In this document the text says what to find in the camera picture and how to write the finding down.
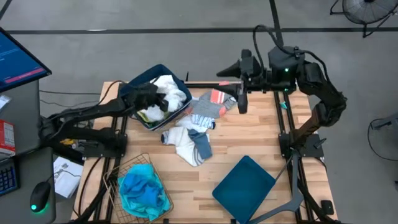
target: blue laundry basket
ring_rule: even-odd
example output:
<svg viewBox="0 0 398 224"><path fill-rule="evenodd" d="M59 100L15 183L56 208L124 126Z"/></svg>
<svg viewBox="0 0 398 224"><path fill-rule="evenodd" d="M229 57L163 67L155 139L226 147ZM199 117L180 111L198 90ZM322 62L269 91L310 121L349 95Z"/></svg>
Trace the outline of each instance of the blue laundry basket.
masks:
<svg viewBox="0 0 398 224"><path fill-rule="evenodd" d="M247 223L264 201L275 179L244 156L213 191L213 197L240 223Z"/></svg>
<svg viewBox="0 0 398 224"><path fill-rule="evenodd" d="M166 66L162 64L158 64L153 66L152 68L146 70L144 73L138 75L135 79L131 80L128 85L124 86L123 88L120 89L119 93L121 96L127 94L129 91L131 91L132 86L138 86L144 83L147 83L154 78L157 78L162 75L171 75L173 76L174 82L177 84L178 89L183 91L187 99L185 100L183 106L178 109L177 111L174 111L173 113L170 113L164 120L162 121L156 121L153 123L147 123L145 122L137 113L134 113L131 115L131 117L135 117L138 121L142 123L142 125L145 126L145 128L155 131L156 129L159 129L163 126L165 126L167 123L169 123L171 120L176 118L188 105L189 102L192 100L192 95L189 92L189 89L185 86L184 82L178 79L174 73L172 73Z"/></svg>

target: wooden table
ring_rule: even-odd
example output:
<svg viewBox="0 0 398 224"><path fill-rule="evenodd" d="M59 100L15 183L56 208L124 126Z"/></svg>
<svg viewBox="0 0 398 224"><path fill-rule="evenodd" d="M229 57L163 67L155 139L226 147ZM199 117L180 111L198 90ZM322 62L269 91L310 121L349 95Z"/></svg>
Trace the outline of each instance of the wooden table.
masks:
<svg viewBox="0 0 398 224"><path fill-rule="evenodd" d="M104 83L101 97L111 82ZM200 96L205 89L191 89L193 96ZM115 98L118 85L113 85L103 103ZM248 95L249 106L247 114L239 114L237 107L228 111L225 116L216 120L216 129L208 130L213 157L206 160L198 167L192 167L180 156L176 155L174 146L165 146L160 141L162 131L148 131L133 119L127 122L126 134L129 136L126 155L122 158L127 161L141 153L149 153L150 158L161 179L168 190L174 209L166 218L170 223L230 223L233 218L211 195L217 184L223 180L227 173L238 163L243 155L249 155L270 175L276 176L285 164L279 149L277 135L279 125L275 109L274 95L255 92ZM290 96L290 104L293 111L294 122L299 128L310 117L310 106L307 96L296 91ZM111 126L112 118L99 118L95 120L95 129ZM168 124L162 130L174 125ZM81 182L75 201L75 209L78 209L78 199L87 173L96 159L85 161ZM91 203L98 192L102 181L104 159L101 159L94 168L83 194L82 211ZM332 200L325 168L316 159L303 158L305 175L308 188L314 199ZM266 213L291 198L290 185L285 171L274 188L261 204L254 217ZM105 195L100 219L105 218L108 196ZM303 219L306 218L302 208ZM265 221L264 223L295 223L294 213L282 212ZM115 214L112 215L112 223L118 223Z"/></svg>

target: concrete floor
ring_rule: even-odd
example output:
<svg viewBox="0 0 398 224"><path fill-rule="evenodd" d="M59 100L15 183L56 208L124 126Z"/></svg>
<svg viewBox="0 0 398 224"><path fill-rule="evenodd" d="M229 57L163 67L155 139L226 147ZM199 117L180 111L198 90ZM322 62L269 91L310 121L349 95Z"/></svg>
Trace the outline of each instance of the concrete floor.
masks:
<svg viewBox="0 0 398 224"><path fill-rule="evenodd" d="M360 27L344 16L329 16L334 0L277 0L282 28ZM0 0L0 7L5 0ZM7 30L156 29L191 27L273 26L271 7L261 0L13 0L0 21ZM393 16L386 27L397 27ZM378 32L362 39L360 32L283 33L285 45L315 52L327 66L332 82L348 98L347 110L331 128L321 128L335 208L345 223L396 223L398 163L370 150L370 120L398 111L394 96L398 32ZM164 63L180 78L217 80L215 73L253 49L250 33L223 34L94 34L15 35L53 75L40 81L43 90L100 92L104 81L131 80L145 69ZM258 37L261 52L274 45ZM41 99L64 105L97 100L98 96L42 93ZM310 98L313 106L317 101ZM41 104L48 116L62 110ZM396 132L371 133L374 148L398 159ZM73 200L57 204L56 223L65 222Z"/></svg>

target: monitor screen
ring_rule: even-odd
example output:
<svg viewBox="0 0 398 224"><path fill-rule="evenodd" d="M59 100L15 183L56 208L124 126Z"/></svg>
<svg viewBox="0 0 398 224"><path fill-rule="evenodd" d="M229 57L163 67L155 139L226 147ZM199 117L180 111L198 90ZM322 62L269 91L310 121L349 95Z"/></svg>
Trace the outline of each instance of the monitor screen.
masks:
<svg viewBox="0 0 398 224"><path fill-rule="evenodd" d="M4 31L0 32L0 92L42 78L50 72L16 40Z"/></svg>

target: desk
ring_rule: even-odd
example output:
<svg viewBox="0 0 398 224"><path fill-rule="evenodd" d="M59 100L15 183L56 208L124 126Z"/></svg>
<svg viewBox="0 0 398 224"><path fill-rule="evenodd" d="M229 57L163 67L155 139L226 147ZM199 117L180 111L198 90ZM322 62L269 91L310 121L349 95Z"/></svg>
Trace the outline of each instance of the desk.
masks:
<svg viewBox="0 0 398 224"><path fill-rule="evenodd" d="M106 82L103 93L109 87ZM193 96L198 97L207 90L190 89ZM117 96L117 85L112 86L104 103ZM216 120L216 129L208 130L213 157L206 160L199 167L192 167L175 153L174 146L165 146L160 141L162 131L148 131L138 121L129 119L126 134L129 136L126 155L122 158L127 161L141 153L149 153L159 174L168 190L174 209L166 218L170 223L230 223L232 216L212 197L211 192L217 184L223 180L227 173L238 163L243 155L249 155L270 175L276 176L285 164L279 149L277 135L279 124L275 109L274 95L259 92L248 95L249 106L247 114L239 114L234 108L227 114ZM290 104L293 111L296 127L300 127L310 117L311 111L307 96L296 91L290 96ZM111 126L112 118L96 119L94 128ZM168 129L174 122L166 125ZM85 162L75 208L78 208L78 198L81 187L87 173L96 159L88 159ZM93 170L83 194L82 210L86 208L98 192L103 160L99 161ZM314 199L332 200L325 168L312 158L303 158L305 175L308 188ZM253 217L266 213L273 208L288 202L291 198L290 185L287 172L284 172L265 201L259 207ZM104 197L100 219L105 218L107 196ZM113 214L112 223L118 219ZM282 212L264 223L295 223L294 213Z"/></svg>
<svg viewBox="0 0 398 224"><path fill-rule="evenodd" d="M2 93L11 101L1 111L0 119L14 125L17 163L19 166L18 190L0 197L0 223L51 223L55 219L55 192L53 179L48 207L43 213L33 213L30 209L30 195L41 181L53 174L51 148L32 152L40 144L39 123L39 81L27 83Z"/></svg>

